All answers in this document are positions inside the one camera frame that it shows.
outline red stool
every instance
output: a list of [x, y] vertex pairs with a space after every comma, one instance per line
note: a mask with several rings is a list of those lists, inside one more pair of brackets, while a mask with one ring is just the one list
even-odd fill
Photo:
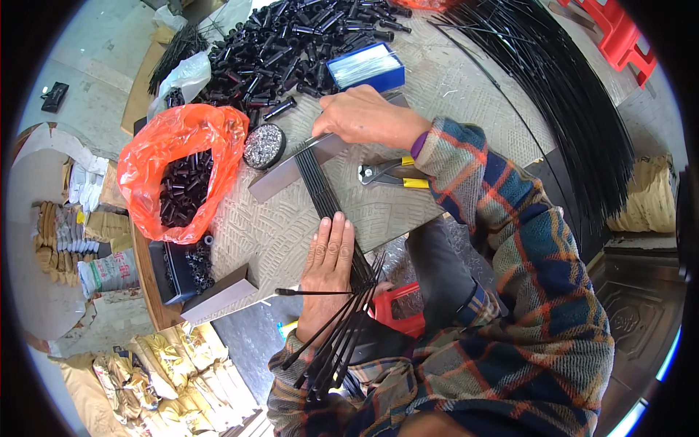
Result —
[[377, 322], [383, 323], [413, 338], [421, 336], [425, 332], [425, 317], [422, 316], [422, 312], [412, 317], [396, 320], [393, 318], [393, 313], [391, 311], [392, 301], [411, 293], [420, 293], [420, 287], [417, 285], [417, 282], [413, 282], [412, 284], [408, 284], [396, 290], [384, 292], [381, 296], [374, 298], [376, 314], [373, 314], [372, 311], [369, 310], [369, 315], [376, 319]]
[[[558, 2], [565, 7], [570, 0], [558, 0]], [[652, 50], [648, 50], [648, 54], [644, 55], [638, 47], [637, 42], [641, 32], [617, 0], [607, 0], [604, 6], [596, 0], [577, 0], [577, 2], [590, 14], [604, 33], [602, 41], [597, 46], [602, 56], [617, 71], [621, 71], [629, 62], [636, 65], [640, 70], [636, 80], [638, 85], [644, 88], [658, 60]]]

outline plaid jacket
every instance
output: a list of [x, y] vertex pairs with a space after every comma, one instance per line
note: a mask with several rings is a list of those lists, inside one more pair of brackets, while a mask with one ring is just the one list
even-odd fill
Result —
[[305, 402], [306, 391], [293, 384], [314, 350], [282, 371], [302, 344], [290, 334], [268, 365], [275, 435], [395, 435], [408, 415], [441, 410], [476, 435], [590, 436], [614, 341], [562, 210], [540, 180], [489, 152], [476, 126], [435, 119], [415, 166], [437, 203], [487, 232], [496, 289], [510, 314], [501, 317], [497, 300], [478, 287], [454, 327], [421, 338], [412, 358], [351, 368], [368, 389], [356, 406], [339, 395]]

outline black pants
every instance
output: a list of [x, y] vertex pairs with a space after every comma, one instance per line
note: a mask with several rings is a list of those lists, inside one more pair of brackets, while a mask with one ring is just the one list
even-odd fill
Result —
[[[476, 284], [456, 255], [442, 217], [410, 232], [405, 242], [425, 304], [425, 333], [452, 325], [456, 312], [473, 297]], [[362, 313], [364, 317], [351, 365], [402, 355], [415, 341]]]

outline blue box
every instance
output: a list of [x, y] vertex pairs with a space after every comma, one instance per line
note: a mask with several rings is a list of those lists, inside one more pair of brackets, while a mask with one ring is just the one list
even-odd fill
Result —
[[359, 85], [371, 85], [376, 89], [378, 92], [384, 92], [388, 91], [389, 89], [397, 88], [400, 87], [401, 85], [405, 85], [405, 66], [401, 62], [401, 60], [393, 53], [393, 50], [388, 46], [386, 43], [376, 43], [372, 45], [367, 45], [366, 47], [362, 47], [358, 50], [355, 50], [354, 52], [347, 53], [346, 55], [342, 55], [340, 57], [336, 57], [335, 59], [332, 59], [328, 61], [327, 66], [328, 66], [328, 71], [330, 72], [330, 75], [333, 77], [333, 81], [337, 85], [338, 82], [335, 79], [335, 74], [332, 69], [332, 64], [335, 62], [341, 60], [341, 59], [347, 59], [348, 57], [354, 56], [357, 53], [361, 53], [364, 50], [368, 50], [374, 47], [377, 47], [379, 45], [384, 45], [386, 47], [386, 50], [391, 54], [391, 56], [398, 61], [398, 63], [401, 65], [397, 69], [386, 71], [381, 74], [377, 74], [376, 76], [372, 76], [370, 78], [360, 80], [359, 82], [353, 83], [349, 86], [346, 86], [344, 88], [340, 88], [340, 91], [345, 91], [347, 88], [350, 87], [356, 87]]

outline black pouch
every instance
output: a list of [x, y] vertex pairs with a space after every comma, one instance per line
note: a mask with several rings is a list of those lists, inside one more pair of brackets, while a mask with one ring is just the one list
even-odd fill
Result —
[[58, 107], [61, 106], [61, 102], [66, 96], [67, 91], [68, 85], [65, 83], [56, 82], [53, 84], [51, 91], [41, 96], [41, 98], [44, 99], [44, 104], [41, 105], [41, 110], [48, 113], [57, 113]]

